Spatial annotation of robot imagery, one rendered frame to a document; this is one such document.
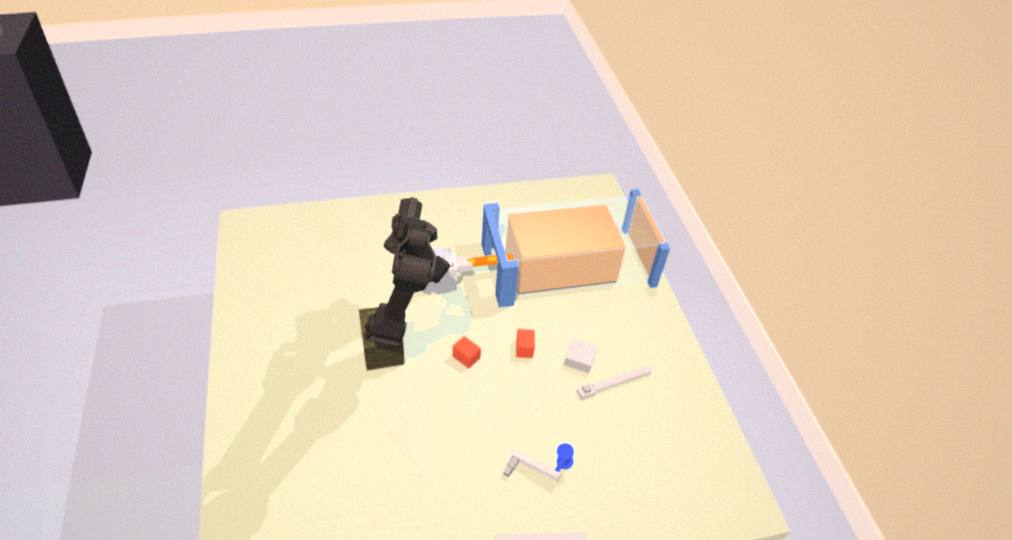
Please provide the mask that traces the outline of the pale pink cube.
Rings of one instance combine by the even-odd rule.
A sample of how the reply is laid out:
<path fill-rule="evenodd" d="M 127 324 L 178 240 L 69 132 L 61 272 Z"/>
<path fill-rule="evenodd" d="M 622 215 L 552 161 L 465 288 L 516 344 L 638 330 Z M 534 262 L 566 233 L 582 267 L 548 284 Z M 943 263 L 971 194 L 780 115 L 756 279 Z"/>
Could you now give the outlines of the pale pink cube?
<path fill-rule="evenodd" d="M 565 357 L 564 366 L 590 374 L 598 347 L 572 339 Z"/>

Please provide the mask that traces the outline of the crank handle with blue knob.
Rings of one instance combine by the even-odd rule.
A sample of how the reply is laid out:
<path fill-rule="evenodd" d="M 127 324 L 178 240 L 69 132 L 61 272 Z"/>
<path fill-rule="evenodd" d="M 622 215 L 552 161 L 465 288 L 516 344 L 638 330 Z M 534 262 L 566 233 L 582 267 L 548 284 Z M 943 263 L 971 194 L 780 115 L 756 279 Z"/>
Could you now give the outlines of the crank handle with blue knob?
<path fill-rule="evenodd" d="M 510 474 L 517 467 L 518 463 L 521 463 L 521 464 L 523 464 L 523 465 L 525 465 L 525 466 L 527 466 L 527 467 L 529 467 L 529 468 L 531 468 L 531 469 L 533 469 L 535 471 L 537 470 L 537 471 L 545 474 L 546 476 L 549 476 L 550 478 L 552 478 L 552 479 L 554 479 L 556 481 L 559 481 L 559 479 L 561 478 L 561 473 L 560 473 L 561 468 L 563 468 L 563 469 L 569 469 L 569 468 L 571 468 L 574 465 L 574 459 L 573 459 L 574 448 L 570 444 L 567 444 L 567 443 L 561 444 L 558 447 L 558 449 L 557 449 L 557 455 L 559 456 L 557 458 L 557 464 L 558 464 L 558 466 L 554 470 L 554 469 L 550 469 L 549 467 L 544 466 L 543 464 L 541 464 L 541 463 L 539 463 L 539 462 L 537 462 L 537 461 L 535 461 L 535 460 L 533 460 L 533 459 L 531 459 L 531 458 L 529 458 L 529 457 L 527 457 L 527 456 L 525 456 L 525 455 L 523 455 L 523 454 L 521 454 L 521 453 L 519 453 L 517 451 L 515 451 L 515 450 L 513 450 L 513 452 L 511 453 L 512 457 L 509 460 L 509 462 L 507 463 L 506 468 L 503 471 L 503 474 L 509 477 Z"/>

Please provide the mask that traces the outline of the pale pink flat bar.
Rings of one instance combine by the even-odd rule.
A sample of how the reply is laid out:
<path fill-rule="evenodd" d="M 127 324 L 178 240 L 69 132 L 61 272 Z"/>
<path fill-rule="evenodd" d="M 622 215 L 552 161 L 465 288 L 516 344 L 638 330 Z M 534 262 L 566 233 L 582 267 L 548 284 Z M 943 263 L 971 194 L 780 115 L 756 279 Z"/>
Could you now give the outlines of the pale pink flat bar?
<path fill-rule="evenodd" d="M 586 533 L 498 534 L 496 540 L 587 540 Z"/>

